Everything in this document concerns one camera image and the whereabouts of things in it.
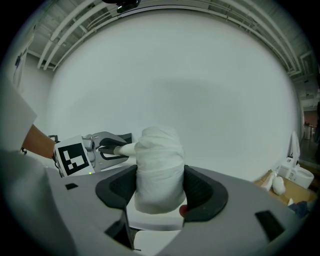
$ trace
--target cloth-wrapped object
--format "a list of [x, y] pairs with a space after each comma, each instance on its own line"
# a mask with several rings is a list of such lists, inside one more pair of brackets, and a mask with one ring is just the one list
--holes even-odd
[[274, 193], [276, 193], [278, 196], [280, 196], [284, 192], [286, 192], [284, 179], [279, 176], [275, 177], [272, 181], [272, 189], [273, 189]]
[[149, 127], [134, 147], [137, 172], [135, 208], [147, 214], [175, 210], [186, 198], [183, 189], [185, 154], [177, 131]]

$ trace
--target cardboard box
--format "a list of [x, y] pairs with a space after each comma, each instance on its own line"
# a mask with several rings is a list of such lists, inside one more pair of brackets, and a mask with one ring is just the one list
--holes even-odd
[[[264, 181], [267, 179], [267, 177], [269, 176], [269, 174], [271, 172], [272, 171], [269, 170], [261, 179], [255, 181], [254, 183], [260, 187], [264, 183]], [[311, 191], [309, 189], [305, 189], [305, 188], [295, 184], [294, 182], [292, 182], [286, 178], [283, 178], [283, 182], [284, 182], [284, 186], [285, 186], [285, 192], [282, 195], [275, 194], [272, 187], [269, 190], [269, 194], [271, 194], [273, 197], [277, 198], [279, 201], [284, 203], [286, 206], [288, 205], [290, 198], [292, 198], [292, 200], [295, 204], [299, 203], [301, 201], [310, 202], [310, 201], [317, 199], [317, 195], [313, 191]]]

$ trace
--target wall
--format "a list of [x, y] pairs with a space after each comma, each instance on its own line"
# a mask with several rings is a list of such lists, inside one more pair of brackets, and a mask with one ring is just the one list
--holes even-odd
[[[48, 134], [47, 129], [47, 105], [51, 83], [54, 77], [52, 69], [44, 71], [37, 69], [39, 58], [28, 54], [25, 60], [25, 66], [21, 78], [21, 95], [36, 113], [37, 118], [34, 125], [44, 134]], [[34, 156], [46, 166], [53, 166], [53, 160], [28, 152], [28, 155]]]
[[148, 11], [109, 25], [60, 66], [48, 129], [60, 139], [175, 127], [186, 163], [253, 181], [288, 154], [300, 107], [278, 60], [210, 15]]

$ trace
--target human arm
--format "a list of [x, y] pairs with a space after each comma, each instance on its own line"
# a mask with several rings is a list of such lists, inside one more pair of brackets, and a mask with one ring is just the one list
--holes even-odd
[[43, 134], [34, 124], [27, 133], [22, 147], [39, 156], [51, 159], [54, 153], [55, 142]]

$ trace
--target ceiling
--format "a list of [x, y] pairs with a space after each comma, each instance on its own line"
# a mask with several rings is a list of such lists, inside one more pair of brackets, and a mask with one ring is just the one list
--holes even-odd
[[28, 52], [39, 57], [38, 68], [55, 71], [103, 26], [134, 12], [159, 8], [201, 11], [238, 26], [280, 60], [306, 110], [318, 103], [315, 78], [319, 66], [313, 49], [296, 22], [271, 0], [141, 0], [138, 8], [123, 14], [117, 13], [115, 4], [102, 0], [49, 0], [34, 22]]

